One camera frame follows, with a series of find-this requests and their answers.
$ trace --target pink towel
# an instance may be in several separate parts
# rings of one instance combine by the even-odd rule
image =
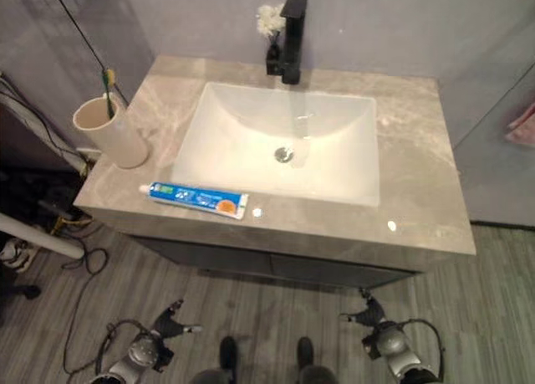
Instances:
[[[505,138],[517,144],[535,147],[535,103],[508,126],[511,132]]]

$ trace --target gray countertop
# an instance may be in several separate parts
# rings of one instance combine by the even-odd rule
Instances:
[[[149,159],[121,170],[103,155],[75,204],[140,236],[401,269],[426,270],[447,256],[476,253],[433,79],[303,71],[299,90],[376,99],[378,207],[250,193],[246,216],[237,221],[145,198],[139,185],[170,180],[208,81],[288,90],[262,65],[158,57],[128,109],[150,143]],[[254,208],[262,209],[260,218],[252,215]]]

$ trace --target vanity cabinet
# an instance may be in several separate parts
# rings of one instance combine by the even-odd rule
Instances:
[[[228,248],[158,238],[134,237],[147,248],[179,264],[296,281],[373,288],[411,276],[413,272],[365,264],[303,258],[265,251]]]

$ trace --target white sink basin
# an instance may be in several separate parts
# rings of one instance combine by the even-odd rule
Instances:
[[[208,83],[171,180],[377,207],[372,98]]]

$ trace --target drain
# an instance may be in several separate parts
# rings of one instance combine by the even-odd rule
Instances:
[[[290,162],[293,158],[293,149],[290,147],[280,147],[275,150],[275,159],[281,163]]]

